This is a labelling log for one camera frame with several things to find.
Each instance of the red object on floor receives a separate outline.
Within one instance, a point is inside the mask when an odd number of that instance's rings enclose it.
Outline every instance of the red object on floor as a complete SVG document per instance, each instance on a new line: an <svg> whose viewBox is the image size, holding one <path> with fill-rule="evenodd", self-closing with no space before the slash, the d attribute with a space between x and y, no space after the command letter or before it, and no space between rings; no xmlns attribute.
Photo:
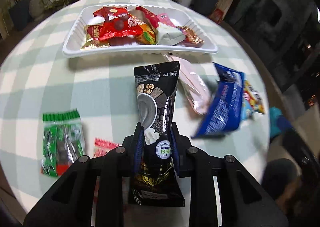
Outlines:
<svg viewBox="0 0 320 227"><path fill-rule="evenodd" d="M223 19L223 11L221 9L216 9L210 16L210 19L215 23L220 24Z"/></svg>

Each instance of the green package strip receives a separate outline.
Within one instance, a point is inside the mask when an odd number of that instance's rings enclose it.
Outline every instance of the green package strip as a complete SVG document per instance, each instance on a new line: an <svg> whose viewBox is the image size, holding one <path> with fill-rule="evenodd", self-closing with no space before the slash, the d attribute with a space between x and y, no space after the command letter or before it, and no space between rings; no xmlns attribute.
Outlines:
<svg viewBox="0 0 320 227"><path fill-rule="evenodd" d="M84 154L84 138L77 110L44 113L42 173L58 177Z"/></svg>

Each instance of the teal object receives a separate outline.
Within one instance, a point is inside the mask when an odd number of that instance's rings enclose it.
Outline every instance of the teal object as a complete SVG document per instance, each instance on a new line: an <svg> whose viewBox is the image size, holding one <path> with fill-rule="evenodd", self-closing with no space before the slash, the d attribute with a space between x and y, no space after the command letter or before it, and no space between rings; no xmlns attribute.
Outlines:
<svg viewBox="0 0 320 227"><path fill-rule="evenodd" d="M277 126L278 117L283 116L280 109L271 107L269 110L270 114L270 138L274 138L281 134L281 130Z"/></svg>

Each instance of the gold wrapper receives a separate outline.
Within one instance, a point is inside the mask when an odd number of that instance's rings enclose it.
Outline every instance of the gold wrapper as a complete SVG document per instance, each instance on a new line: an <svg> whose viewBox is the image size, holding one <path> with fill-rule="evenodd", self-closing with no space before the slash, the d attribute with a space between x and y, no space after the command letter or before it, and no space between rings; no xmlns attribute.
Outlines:
<svg viewBox="0 0 320 227"><path fill-rule="evenodd" d="M101 47L110 47L106 40L99 41L99 33L102 25L87 25L84 27L87 35L85 37L85 44L81 47L81 50L89 50Z"/></svg>
<svg viewBox="0 0 320 227"><path fill-rule="evenodd" d="M185 36L187 37L186 40L193 44L200 44L203 43L204 40L202 40L200 37L197 36L197 34L190 29L187 26L178 26L182 31L184 31Z"/></svg>

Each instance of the sealed package edge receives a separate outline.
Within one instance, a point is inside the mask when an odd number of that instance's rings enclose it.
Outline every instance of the sealed package edge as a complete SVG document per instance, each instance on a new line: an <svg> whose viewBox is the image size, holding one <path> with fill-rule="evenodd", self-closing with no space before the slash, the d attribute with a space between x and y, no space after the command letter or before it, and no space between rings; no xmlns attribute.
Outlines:
<svg viewBox="0 0 320 227"><path fill-rule="evenodd" d="M84 137L77 110L42 115L43 159L42 173L62 175L80 156L84 155Z"/></svg>
<svg viewBox="0 0 320 227"><path fill-rule="evenodd" d="M194 136L195 138L224 135L236 130L241 121L244 73L217 63L214 65L220 77L218 90Z"/></svg>
<svg viewBox="0 0 320 227"><path fill-rule="evenodd" d="M134 68L143 153L130 179L129 203L184 206L171 152L171 125L179 77L179 62Z"/></svg>

